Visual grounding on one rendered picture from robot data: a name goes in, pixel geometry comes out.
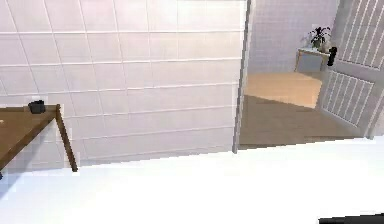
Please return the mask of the dark green house plant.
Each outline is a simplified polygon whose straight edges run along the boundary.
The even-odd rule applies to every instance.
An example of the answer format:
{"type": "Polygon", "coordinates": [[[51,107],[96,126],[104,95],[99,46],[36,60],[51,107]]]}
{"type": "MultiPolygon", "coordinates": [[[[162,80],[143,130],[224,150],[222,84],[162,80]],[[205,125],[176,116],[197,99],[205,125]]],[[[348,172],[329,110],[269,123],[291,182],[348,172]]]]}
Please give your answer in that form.
{"type": "Polygon", "coordinates": [[[318,51],[325,53],[327,43],[329,41],[331,28],[330,27],[317,27],[310,31],[311,40],[313,48],[316,48],[318,51]]]}

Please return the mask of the grey slatted room door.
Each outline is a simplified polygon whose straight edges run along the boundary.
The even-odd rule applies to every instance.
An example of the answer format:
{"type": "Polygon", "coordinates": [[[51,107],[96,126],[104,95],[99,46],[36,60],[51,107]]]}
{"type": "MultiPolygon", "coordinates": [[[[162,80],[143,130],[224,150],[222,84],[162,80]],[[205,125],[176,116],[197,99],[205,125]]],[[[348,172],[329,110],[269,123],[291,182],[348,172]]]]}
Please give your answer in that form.
{"type": "Polygon", "coordinates": [[[373,138],[384,110],[384,0],[340,0],[331,43],[316,108],[349,136],[373,138]]]}

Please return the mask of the small black cup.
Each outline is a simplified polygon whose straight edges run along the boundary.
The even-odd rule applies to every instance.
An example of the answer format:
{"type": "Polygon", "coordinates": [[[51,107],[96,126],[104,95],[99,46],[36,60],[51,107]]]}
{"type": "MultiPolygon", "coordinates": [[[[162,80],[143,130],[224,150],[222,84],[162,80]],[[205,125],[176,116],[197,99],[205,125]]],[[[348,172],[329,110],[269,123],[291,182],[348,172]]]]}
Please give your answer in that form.
{"type": "Polygon", "coordinates": [[[32,114],[42,114],[46,111],[45,103],[43,100],[30,102],[28,108],[32,114]]]}

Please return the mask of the brown wooden table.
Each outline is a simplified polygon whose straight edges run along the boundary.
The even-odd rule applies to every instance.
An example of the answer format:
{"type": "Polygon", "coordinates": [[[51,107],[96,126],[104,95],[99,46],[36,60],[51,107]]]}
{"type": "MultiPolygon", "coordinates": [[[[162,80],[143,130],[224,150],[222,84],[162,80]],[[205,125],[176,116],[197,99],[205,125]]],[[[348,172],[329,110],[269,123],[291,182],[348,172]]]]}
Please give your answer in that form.
{"type": "Polygon", "coordinates": [[[61,105],[45,105],[42,113],[33,113],[29,106],[0,108],[0,173],[53,120],[56,121],[70,168],[78,165],[65,127],[61,105]]]}

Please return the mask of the small pale side table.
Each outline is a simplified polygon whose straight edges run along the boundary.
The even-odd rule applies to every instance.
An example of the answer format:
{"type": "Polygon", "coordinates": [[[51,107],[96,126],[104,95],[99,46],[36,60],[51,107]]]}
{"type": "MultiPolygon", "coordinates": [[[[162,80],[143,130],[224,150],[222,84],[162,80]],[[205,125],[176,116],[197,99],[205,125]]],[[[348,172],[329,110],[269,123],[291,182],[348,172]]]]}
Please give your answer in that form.
{"type": "Polygon", "coordinates": [[[317,48],[298,48],[295,61],[295,72],[321,72],[326,65],[329,53],[320,52],[317,48]]]}

